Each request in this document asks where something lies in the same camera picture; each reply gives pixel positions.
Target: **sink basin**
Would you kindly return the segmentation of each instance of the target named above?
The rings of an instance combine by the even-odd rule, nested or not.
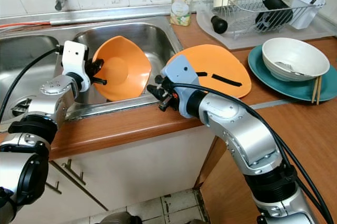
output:
[[[52,27],[25,32],[1,34],[0,38],[0,102],[2,102],[13,79],[19,71],[35,57],[51,50],[56,44],[66,40],[86,44],[89,58],[108,39],[124,36],[140,47],[148,57],[152,71],[148,81],[160,73],[166,62],[183,48],[175,36],[166,17],[149,17],[98,24],[76,24]],[[39,86],[62,72],[61,57],[48,56],[30,69],[14,90],[0,132],[5,131],[15,116],[23,113],[29,100],[37,94]],[[147,91],[133,99],[110,101],[98,93],[94,86],[81,93],[74,105],[69,108],[66,119],[78,120],[83,117],[111,113],[156,103],[157,100]]]
[[[149,84],[155,84],[155,76],[160,73],[167,61],[175,54],[174,48],[165,32],[162,29],[147,23],[132,23],[127,25],[112,25],[93,28],[78,34],[74,38],[74,41],[87,45],[89,48],[89,58],[92,58],[96,50],[105,41],[114,36],[124,36],[134,42],[145,53],[152,66],[151,75],[148,81]],[[90,87],[90,90],[81,94],[76,101],[82,104],[100,104],[109,102],[96,91],[95,86],[93,85]]]
[[[0,39],[0,104],[19,72],[57,44],[55,38],[45,35]],[[50,54],[26,72],[12,92],[3,121],[25,112],[39,86],[53,78],[56,58],[54,53]]]

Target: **teal plate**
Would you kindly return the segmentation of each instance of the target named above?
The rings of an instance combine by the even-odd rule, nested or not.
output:
[[[248,56],[248,64],[256,77],[270,88],[284,95],[311,101],[314,88],[314,79],[300,82],[285,82],[273,77],[264,65],[262,59],[262,45],[251,50]],[[333,99],[337,96],[337,70],[330,65],[329,71],[322,76],[320,101]]]

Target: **white bowl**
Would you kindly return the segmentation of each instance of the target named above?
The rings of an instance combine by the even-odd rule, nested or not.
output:
[[[282,81],[313,79],[330,68],[329,60],[319,49],[296,39],[270,39],[262,45],[262,54],[267,69]]]

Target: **cabinet door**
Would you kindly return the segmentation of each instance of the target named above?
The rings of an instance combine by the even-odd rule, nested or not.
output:
[[[104,210],[85,193],[49,165],[47,182],[55,185],[59,181],[57,194],[45,187],[42,196],[31,205],[24,206],[12,222],[13,224],[57,224],[90,216]]]
[[[116,209],[192,188],[213,138],[201,126],[73,156],[72,163],[87,190]]]

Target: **white container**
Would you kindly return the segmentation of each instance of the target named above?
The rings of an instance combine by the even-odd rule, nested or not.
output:
[[[311,6],[311,0],[293,0],[291,7],[294,12],[294,18],[289,22],[291,26],[296,29],[307,28],[318,11],[325,5],[325,0],[317,0],[313,5],[316,7],[308,7],[308,8],[296,8],[296,7],[307,7]]]
[[[330,68],[329,60],[319,49],[285,37],[267,40],[262,45],[262,58],[270,73],[282,81],[313,79],[325,74]],[[292,70],[284,65],[291,65]]]

